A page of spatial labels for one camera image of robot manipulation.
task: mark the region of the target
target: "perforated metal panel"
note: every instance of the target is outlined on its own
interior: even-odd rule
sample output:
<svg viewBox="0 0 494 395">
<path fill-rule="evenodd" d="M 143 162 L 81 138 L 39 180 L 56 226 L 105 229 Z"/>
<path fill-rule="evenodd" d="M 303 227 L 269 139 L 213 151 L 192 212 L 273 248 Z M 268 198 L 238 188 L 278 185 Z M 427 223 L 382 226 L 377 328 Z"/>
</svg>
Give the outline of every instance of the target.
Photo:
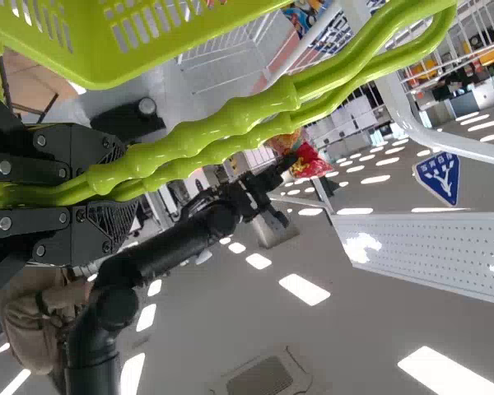
<svg viewBox="0 0 494 395">
<path fill-rule="evenodd" d="M 494 302 L 494 213 L 352 216 L 335 228 L 356 268 Z"/>
</svg>

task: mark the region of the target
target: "green plastic handle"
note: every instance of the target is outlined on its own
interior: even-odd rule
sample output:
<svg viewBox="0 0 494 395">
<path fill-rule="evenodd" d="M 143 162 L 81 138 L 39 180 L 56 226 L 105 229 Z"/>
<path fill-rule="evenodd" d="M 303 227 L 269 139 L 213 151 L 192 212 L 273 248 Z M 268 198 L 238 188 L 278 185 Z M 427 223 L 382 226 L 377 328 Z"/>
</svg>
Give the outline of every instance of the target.
<svg viewBox="0 0 494 395">
<path fill-rule="evenodd" d="M 302 105 L 295 112 L 281 113 L 266 123 L 257 125 L 244 136 L 213 142 L 197 156 L 173 160 L 146 179 L 120 184 L 115 187 L 108 199 L 125 202 L 145 192 L 156 191 L 167 182 L 189 177 L 200 167 L 219 165 L 238 151 L 257 148 L 271 137 L 294 132 L 297 128 L 324 118 L 331 114 L 358 86 L 407 67 L 434 51 L 445 38 L 455 18 L 455 13 L 456 6 L 453 5 L 435 15 L 431 25 L 422 35 L 396 49 L 373 57 L 367 66 L 345 86 L 340 86 L 333 92 L 328 92 L 317 100 Z"/>
<path fill-rule="evenodd" d="M 220 111 L 211 117 L 191 123 L 180 123 L 169 136 L 162 140 L 133 146 L 123 158 L 107 165 L 94 165 L 85 174 L 58 187 L 9 186 L 2 188 L 0 189 L 0 208 L 19 204 L 43 207 L 69 206 L 91 198 L 96 194 L 105 196 L 116 185 L 121 183 L 124 183 L 121 189 L 124 188 L 127 191 L 131 185 L 141 184 L 143 188 L 151 188 L 151 186 L 160 182 L 158 181 L 159 179 L 162 179 L 161 177 L 156 177 L 155 171 L 165 163 L 179 158 L 197 156 L 211 142 L 225 137 L 241 136 L 258 124 L 261 119 L 280 112 L 290 113 L 293 126 L 291 129 L 287 129 L 287 132 L 291 132 L 294 130 L 294 126 L 303 125 L 303 122 L 307 119 L 322 118 L 322 116 L 329 114 L 326 111 L 333 108 L 334 104 L 340 100 L 340 97 L 345 98 L 347 94 L 356 89 L 358 85 L 354 86 L 354 84 L 360 81 L 356 79 L 357 75 L 361 75 L 359 73 L 371 60 L 373 54 L 384 45 L 385 41 L 393 35 L 398 27 L 405 26 L 446 7 L 455 9 L 455 6 L 455 0 L 422 0 L 416 7 L 414 7 L 412 0 L 392 0 L 371 18 L 368 24 L 371 23 L 370 26 L 372 27 L 363 28 L 353 39 L 356 44 L 349 45 L 349 49 L 344 49 L 341 53 L 342 56 L 338 55 L 326 61 L 325 65 L 320 63 L 310 70 L 292 77 L 284 76 L 271 88 L 258 95 L 229 100 Z M 389 25 L 389 19 L 394 22 L 393 27 Z M 446 33 L 449 25 L 444 24 L 439 33 L 441 34 L 443 31 Z M 431 42 L 431 49 L 435 48 L 435 43 L 435 41 Z M 409 54 L 409 47 L 403 46 L 401 49 L 406 49 L 405 55 Z M 373 77 L 378 77 L 402 67 L 403 65 L 399 65 L 394 61 L 395 56 L 403 54 L 401 49 L 391 51 L 393 54 L 389 56 L 386 56 L 388 53 L 380 55 L 383 58 L 379 59 L 389 58 L 392 63 L 385 65 L 379 62 L 372 62 L 371 64 L 375 65 L 376 69 L 369 68 L 368 72 L 373 74 Z M 418 60 L 429 52 L 422 49 L 417 55 L 413 54 L 410 59 L 413 59 L 413 61 Z M 341 88 L 335 90 L 333 94 L 323 96 L 322 102 L 306 103 L 303 105 L 303 111 L 293 113 L 300 108 L 301 101 L 316 96 L 328 88 L 333 89 L 338 86 L 341 86 Z M 273 124 L 272 128 L 277 130 L 278 126 Z M 237 151 L 241 151 L 247 146 L 238 145 L 237 147 Z M 187 171 L 193 171 L 194 166 L 203 162 L 198 162 L 197 159 L 194 159 L 192 161 L 185 160 L 181 163 L 184 163 L 184 165 L 173 165 L 173 169 L 178 169 L 175 172 L 176 174 L 187 174 Z M 172 174 L 169 177 L 174 177 L 174 171 L 169 171 Z M 156 180 L 145 180 L 144 182 L 136 180 L 151 176 L 156 177 Z M 132 179 L 134 181 L 129 184 L 128 180 Z"/>
</svg>

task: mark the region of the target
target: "road sign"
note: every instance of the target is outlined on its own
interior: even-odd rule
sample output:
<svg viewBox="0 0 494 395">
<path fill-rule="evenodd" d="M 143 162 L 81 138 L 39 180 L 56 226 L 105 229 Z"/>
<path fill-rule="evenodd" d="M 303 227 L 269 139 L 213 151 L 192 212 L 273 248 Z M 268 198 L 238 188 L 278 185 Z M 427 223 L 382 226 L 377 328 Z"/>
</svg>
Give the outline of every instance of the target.
<svg viewBox="0 0 494 395">
<path fill-rule="evenodd" d="M 459 200 L 459 157 L 441 152 L 413 166 L 413 173 L 420 185 L 428 189 L 448 206 L 456 206 Z"/>
</svg>

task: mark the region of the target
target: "lime green shopping basket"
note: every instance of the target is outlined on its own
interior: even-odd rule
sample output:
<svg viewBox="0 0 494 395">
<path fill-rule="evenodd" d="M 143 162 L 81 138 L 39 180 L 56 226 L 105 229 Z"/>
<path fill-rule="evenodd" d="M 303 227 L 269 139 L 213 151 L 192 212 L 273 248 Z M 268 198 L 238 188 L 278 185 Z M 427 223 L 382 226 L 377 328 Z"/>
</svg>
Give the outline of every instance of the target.
<svg viewBox="0 0 494 395">
<path fill-rule="evenodd" d="M 88 89 L 126 82 L 289 0 L 0 0 L 7 46 Z"/>
</svg>

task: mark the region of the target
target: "black metal bracket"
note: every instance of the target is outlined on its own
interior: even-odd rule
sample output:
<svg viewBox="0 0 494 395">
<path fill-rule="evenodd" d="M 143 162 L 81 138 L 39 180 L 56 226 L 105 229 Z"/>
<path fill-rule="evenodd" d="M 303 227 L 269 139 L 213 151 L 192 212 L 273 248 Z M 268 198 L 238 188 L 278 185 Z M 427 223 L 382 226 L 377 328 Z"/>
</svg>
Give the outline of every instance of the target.
<svg viewBox="0 0 494 395">
<path fill-rule="evenodd" d="M 0 182 L 59 185 L 70 178 L 68 164 L 0 152 Z"/>
</svg>

